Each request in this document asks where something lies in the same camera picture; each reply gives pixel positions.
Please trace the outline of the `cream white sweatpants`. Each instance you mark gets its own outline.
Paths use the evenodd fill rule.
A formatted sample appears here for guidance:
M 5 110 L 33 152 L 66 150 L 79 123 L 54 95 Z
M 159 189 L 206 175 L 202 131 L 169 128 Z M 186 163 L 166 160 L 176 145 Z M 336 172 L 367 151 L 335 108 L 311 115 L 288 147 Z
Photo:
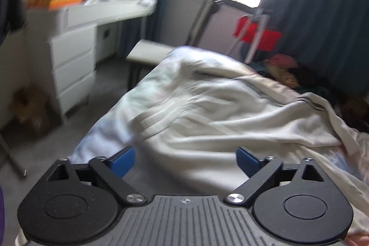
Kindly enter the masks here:
M 121 98 L 119 115 L 155 163 L 202 192 L 224 193 L 244 181 L 238 147 L 286 163 L 310 157 L 353 207 L 350 233 L 368 233 L 368 185 L 328 159 L 338 147 L 362 154 L 368 136 L 348 127 L 321 97 L 308 93 L 282 104 L 247 77 L 170 84 L 146 78 Z

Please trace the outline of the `white stool bench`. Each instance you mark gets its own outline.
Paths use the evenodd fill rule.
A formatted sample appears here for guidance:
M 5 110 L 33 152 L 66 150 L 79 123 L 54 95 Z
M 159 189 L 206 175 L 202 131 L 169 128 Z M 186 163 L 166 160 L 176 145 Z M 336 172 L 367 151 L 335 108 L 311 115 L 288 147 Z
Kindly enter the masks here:
M 126 57 L 129 63 L 128 90 L 140 81 L 144 67 L 157 66 L 174 47 L 149 40 L 139 40 Z

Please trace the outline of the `pile of mixed clothes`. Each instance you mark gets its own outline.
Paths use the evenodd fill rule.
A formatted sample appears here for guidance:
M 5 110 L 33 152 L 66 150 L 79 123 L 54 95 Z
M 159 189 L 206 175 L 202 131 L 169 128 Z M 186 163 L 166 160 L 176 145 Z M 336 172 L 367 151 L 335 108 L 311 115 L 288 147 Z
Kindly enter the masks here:
M 277 54 L 262 62 L 250 63 L 249 67 L 299 94 L 314 93 L 326 99 L 348 126 L 368 132 L 368 102 L 363 97 L 334 87 L 327 78 L 318 76 L 292 57 Z

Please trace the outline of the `pastel pink quilt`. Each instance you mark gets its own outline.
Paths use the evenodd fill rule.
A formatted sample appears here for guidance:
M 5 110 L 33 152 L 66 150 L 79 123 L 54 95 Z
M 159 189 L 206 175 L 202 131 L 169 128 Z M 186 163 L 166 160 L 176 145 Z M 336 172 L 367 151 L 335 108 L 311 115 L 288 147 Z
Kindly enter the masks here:
M 179 47 L 58 159 L 17 245 L 367 245 L 368 134 L 314 93 Z

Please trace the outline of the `cardboard box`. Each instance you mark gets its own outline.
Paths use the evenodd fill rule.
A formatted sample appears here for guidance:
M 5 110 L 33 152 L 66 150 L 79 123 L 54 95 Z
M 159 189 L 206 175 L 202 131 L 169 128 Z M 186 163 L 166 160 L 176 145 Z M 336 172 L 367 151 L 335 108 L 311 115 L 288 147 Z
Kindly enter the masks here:
M 49 96 L 37 85 L 28 85 L 14 92 L 10 111 L 20 124 L 25 124 L 37 136 L 43 135 L 50 127 L 46 106 Z

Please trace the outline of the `teal blue curtain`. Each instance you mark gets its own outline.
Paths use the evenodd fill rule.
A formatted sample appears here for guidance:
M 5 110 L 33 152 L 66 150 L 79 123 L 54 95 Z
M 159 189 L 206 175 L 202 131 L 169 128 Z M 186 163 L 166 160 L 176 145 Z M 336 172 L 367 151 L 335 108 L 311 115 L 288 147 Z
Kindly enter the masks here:
M 292 56 L 347 93 L 368 93 L 368 0 L 268 0 Z

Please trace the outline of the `white vanity desk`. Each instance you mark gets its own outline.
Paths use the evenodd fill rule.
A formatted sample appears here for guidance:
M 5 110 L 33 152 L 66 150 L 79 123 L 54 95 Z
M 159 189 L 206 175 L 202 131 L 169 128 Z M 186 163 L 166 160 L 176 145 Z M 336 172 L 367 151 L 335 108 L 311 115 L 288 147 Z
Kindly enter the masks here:
M 96 78 L 99 26 L 146 18 L 157 0 L 108 0 L 26 12 L 25 43 L 30 80 L 50 97 L 54 111 L 64 117 L 86 101 Z

